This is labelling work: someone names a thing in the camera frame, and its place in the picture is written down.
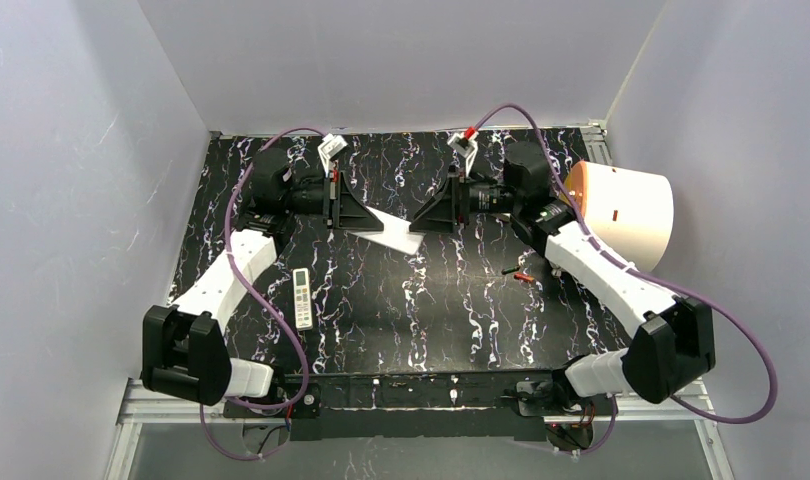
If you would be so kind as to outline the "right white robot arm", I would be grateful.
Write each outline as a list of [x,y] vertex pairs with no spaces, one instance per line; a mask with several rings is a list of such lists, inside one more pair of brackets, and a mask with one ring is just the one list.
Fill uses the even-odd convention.
[[639,277],[582,225],[539,144],[509,146],[499,180],[471,172],[478,145],[456,134],[449,142],[464,158],[416,212],[414,233],[453,233],[473,214],[507,214],[516,236],[569,273],[623,325],[627,348],[583,355],[552,371],[533,397],[564,406],[603,394],[634,392],[658,404],[716,365],[711,308],[686,294]]

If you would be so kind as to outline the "slim white remote control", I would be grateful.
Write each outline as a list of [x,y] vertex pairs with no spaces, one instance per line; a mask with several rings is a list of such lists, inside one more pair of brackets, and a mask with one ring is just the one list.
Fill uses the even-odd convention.
[[294,320],[297,331],[307,331],[314,327],[313,307],[310,292],[310,276],[307,268],[292,271]]

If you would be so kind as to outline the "grey remote control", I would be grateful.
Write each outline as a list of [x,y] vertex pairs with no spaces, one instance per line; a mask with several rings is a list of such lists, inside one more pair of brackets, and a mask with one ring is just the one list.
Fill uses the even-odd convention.
[[390,248],[406,255],[416,255],[425,237],[424,233],[410,231],[411,223],[394,215],[370,207],[373,213],[383,224],[383,230],[378,232],[359,232],[348,230],[348,233],[371,243]]

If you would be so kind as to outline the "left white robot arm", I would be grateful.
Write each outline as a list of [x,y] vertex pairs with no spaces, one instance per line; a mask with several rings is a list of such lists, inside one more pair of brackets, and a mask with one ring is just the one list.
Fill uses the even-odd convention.
[[384,224],[350,191],[337,160],[348,149],[340,135],[322,140],[322,170],[295,178],[285,151],[267,147],[252,160],[240,184],[250,189],[232,202],[225,249],[194,285],[168,306],[144,315],[143,385],[153,391],[213,406],[224,399],[265,399],[275,371],[262,363],[230,357],[227,322],[253,283],[289,243],[299,216],[318,216],[330,229],[380,233]]

